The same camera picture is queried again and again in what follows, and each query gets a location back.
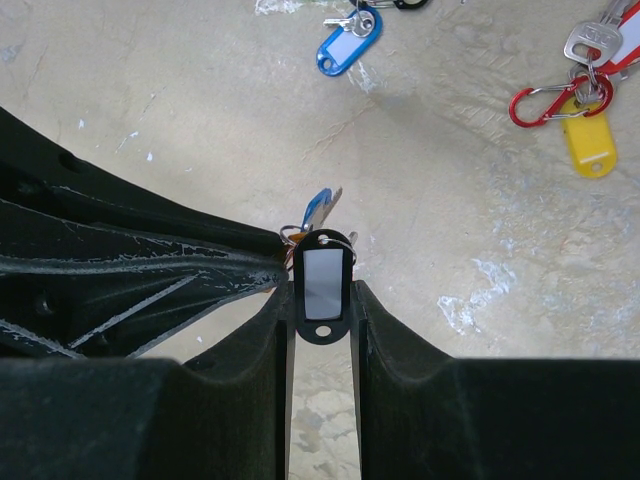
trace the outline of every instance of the keychain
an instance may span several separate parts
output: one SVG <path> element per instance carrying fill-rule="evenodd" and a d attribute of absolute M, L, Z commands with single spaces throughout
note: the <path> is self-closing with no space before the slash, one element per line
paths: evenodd
<path fill-rule="evenodd" d="M 330 77 L 346 72 L 382 32 L 382 17 L 372 8 L 357 8 L 349 18 L 329 19 L 324 24 L 338 27 L 316 55 L 318 68 Z"/>
<path fill-rule="evenodd" d="M 607 175 L 617 162 L 617 151 L 606 115 L 629 67 L 640 59 L 640 2 L 611 0 L 599 22 L 582 22 L 567 40 L 564 53 L 578 63 L 569 71 L 570 83 L 528 88 L 509 105 L 513 122 L 523 128 L 562 120 L 565 139 L 575 169 L 583 176 Z M 586 47 L 586 56 L 578 52 Z M 530 95 L 560 92 L 551 106 L 534 120 L 523 120 L 517 108 Z"/>
<path fill-rule="evenodd" d="M 293 258 L 293 253 L 298 244 L 306 237 L 306 235 L 314 230 L 318 230 L 324 226 L 327 217 L 336 206 L 340 198 L 342 197 L 342 187 L 336 190 L 334 194 L 330 188 L 321 190 L 315 197 L 311 199 L 307 205 L 307 209 L 304 212 L 302 218 L 302 224 L 297 225 L 285 225 L 280 229 L 280 239 L 285 245 L 284 263 L 288 270 L 291 270 L 290 262 Z M 298 233 L 287 235 L 288 231 L 298 230 Z M 351 232 L 349 234 L 349 243 L 355 245 L 358 240 L 357 232 Z"/>

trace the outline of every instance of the metal key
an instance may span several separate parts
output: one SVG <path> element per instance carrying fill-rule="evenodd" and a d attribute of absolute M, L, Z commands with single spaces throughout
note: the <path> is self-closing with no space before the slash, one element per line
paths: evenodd
<path fill-rule="evenodd" d="M 606 10 L 602 13 L 600 23 L 615 28 L 619 27 L 622 22 L 623 15 L 634 1 L 635 0 L 612 0 L 609 2 Z M 595 62 L 593 60 L 591 60 L 591 64 L 592 68 L 595 68 Z M 569 71 L 569 78 L 573 80 L 579 75 L 589 75 L 589 69 L 581 63 L 576 63 Z M 623 70 L 622 72 L 609 75 L 608 78 L 611 80 L 614 88 L 617 89 L 623 80 L 629 78 L 629 72 L 628 70 Z M 600 100 L 600 92 L 593 88 L 593 84 L 590 84 L 589 87 L 590 88 L 587 92 L 582 89 L 576 91 L 576 99 L 580 105 L 590 105 L 592 103 L 597 103 Z"/>
<path fill-rule="evenodd" d="M 302 225 L 302 230 L 304 232 L 312 232 L 313 230 L 318 230 L 322 228 L 324 222 L 327 220 L 327 217 L 333 210 L 333 207 L 336 206 L 338 200 L 342 196 L 342 187 L 336 190 L 336 193 L 333 195 L 330 201 L 321 202 L 319 205 L 315 207 L 315 209 L 310 212 L 309 215 L 305 215 L 307 217 L 304 225 Z"/>
<path fill-rule="evenodd" d="M 611 60 L 622 46 L 622 34 L 614 25 L 598 22 L 582 22 L 573 29 L 564 47 L 564 55 L 571 60 L 586 65 L 590 61 L 590 54 L 583 56 L 576 52 L 576 47 L 582 46 L 600 52 L 598 58 L 592 59 L 594 68 L 602 67 Z"/>
<path fill-rule="evenodd" d="M 366 10 L 360 10 L 349 18 L 329 18 L 324 21 L 325 27 L 342 27 L 344 31 L 361 38 L 369 36 L 375 25 L 375 17 Z"/>

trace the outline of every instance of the black key tag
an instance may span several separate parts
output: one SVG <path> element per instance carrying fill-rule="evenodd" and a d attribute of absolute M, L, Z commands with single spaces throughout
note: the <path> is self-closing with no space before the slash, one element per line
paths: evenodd
<path fill-rule="evenodd" d="M 329 345 L 350 328 L 354 251 L 334 230 L 309 232 L 293 254 L 296 328 L 307 342 Z"/>

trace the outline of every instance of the yellow key tag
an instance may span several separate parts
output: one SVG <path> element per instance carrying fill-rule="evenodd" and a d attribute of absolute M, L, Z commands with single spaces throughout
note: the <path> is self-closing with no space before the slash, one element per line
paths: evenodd
<path fill-rule="evenodd" d="M 579 112 L 572 98 L 561 113 Z M 604 177 L 616 166 L 618 152 L 605 113 L 595 117 L 576 117 L 562 120 L 573 166 L 580 175 L 590 178 Z"/>

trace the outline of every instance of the black plastic structure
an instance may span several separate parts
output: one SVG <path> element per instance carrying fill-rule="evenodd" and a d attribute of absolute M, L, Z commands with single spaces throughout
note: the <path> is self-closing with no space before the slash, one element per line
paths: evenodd
<path fill-rule="evenodd" d="M 300 319 L 282 254 L 0 111 L 0 479 L 286 479 Z M 272 287 L 185 365 L 131 358 Z M 638 362 L 452 358 L 349 287 L 363 479 L 638 478 Z"/>
<path fill-rule="evenodd" d="M 0 353 L 137 356 L 287 280 L 277 234 L 189 210 L 0 109 Z"/>

